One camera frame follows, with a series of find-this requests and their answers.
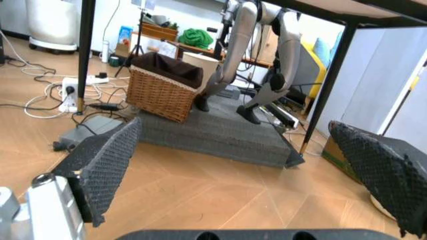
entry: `cushion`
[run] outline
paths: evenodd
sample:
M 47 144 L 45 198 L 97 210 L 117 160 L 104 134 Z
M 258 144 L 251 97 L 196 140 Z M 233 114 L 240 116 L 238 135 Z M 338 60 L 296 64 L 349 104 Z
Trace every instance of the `cushion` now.
M 203 68 L 157 52 L 148 52 L 142 56 L 134 57 L 131 63 L 138 68 L 175 80 L 193 89 L 202 85 Z
M 335 53 L 337 52 L 338 45 L 340 44 L 341 37 L 343 36 L 343 32 L 339 32 L 336 36 L 335 44 L 333 45 L 332 49 L 330 50 L 330 63 L 332 63 L 332 60 L 334 59 Z
M 329 48 L 328 44 L 324 40 L 322 40 L 320 37 L 317 38 L 314 44 L 313 52 L 319 57 L 324 67 L 328 68 L 330 58 L 331 58 L 330 57 L 331 49 Z

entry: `black foam pad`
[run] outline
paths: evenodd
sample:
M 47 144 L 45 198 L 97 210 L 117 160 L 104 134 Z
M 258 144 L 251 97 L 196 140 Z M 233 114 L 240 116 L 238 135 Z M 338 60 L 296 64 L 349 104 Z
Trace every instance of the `black foam pad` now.
M 426 232 L 427 155 L 409 143 L 375 135 L 341 122 L 329 131 L 354 172 L 391 214 L 400 232 Z
M 83 220 L 103 223 L 141 134 L 136 117 L 126 125 L 83 140 L 52 172 L 68 179 Z

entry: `white cylindrical container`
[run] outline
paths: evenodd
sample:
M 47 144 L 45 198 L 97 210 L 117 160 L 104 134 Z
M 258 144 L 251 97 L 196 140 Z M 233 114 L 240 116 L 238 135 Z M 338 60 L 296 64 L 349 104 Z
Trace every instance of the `white cylindrical container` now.
M 215 58 L 195 54 L 192 52 L 184 52 L 182 61 L 203 69 L 203 81 L 201 82 L 200 87 L 197 89 L 197 93 L 201 93 L 203 90 L 205 90 L 206 84 L 208 83 L 211 75 L 217 70 L 219 61 Z
M 101 62 L 108 63 L 108 56 L 109 56 L 109 42 L 105 40 L 102 42 Z

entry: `white power strip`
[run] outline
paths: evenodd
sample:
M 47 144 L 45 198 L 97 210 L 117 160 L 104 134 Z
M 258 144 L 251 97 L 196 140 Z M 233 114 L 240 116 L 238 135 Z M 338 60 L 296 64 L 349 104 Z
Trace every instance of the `white power strip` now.
M 92 84 L 106 84 L 110 81 L 108 77 L 106 78 L 98 78 L 94 75 L 89 75 L 86 78 L 86 85 L 92 85 Z
M 62 101 L 63 103 L 59 106 L 59 110 L 63 113 L 75 113 L 77 112 L 77 78 L 64 77 L 62 80 Z M 67 87 L 74 88 L 74 92 L 67 94 Z
M 109 78 L 98 78 L 94 75 L 89 75 L 86 78 L 86 85 L 93 84 L 106 84 L 109 82 Z M 59 106 L 59 111 L 63 113 L 75 113 L 77 112 L 77 89 L 79 80 L 72 77 L 64 77 L 62 80 L 62 101 L 63 103 Z M 74 92 L 67 96 L 67 87 L 74 88 Z

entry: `white trash can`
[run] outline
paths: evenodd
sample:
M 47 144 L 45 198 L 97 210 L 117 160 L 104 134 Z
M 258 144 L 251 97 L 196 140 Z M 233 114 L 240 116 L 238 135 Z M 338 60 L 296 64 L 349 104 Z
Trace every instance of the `white trash can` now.
M 208 84 L 211 75 L 217 70 L 219 61 L 212 57 L 187 51 L 184 52 L 182 61 L 203 69 L 203 80 L 200 87 L 197 89 L 197 94 L 201 93 L 205 90 L 206 84 Z

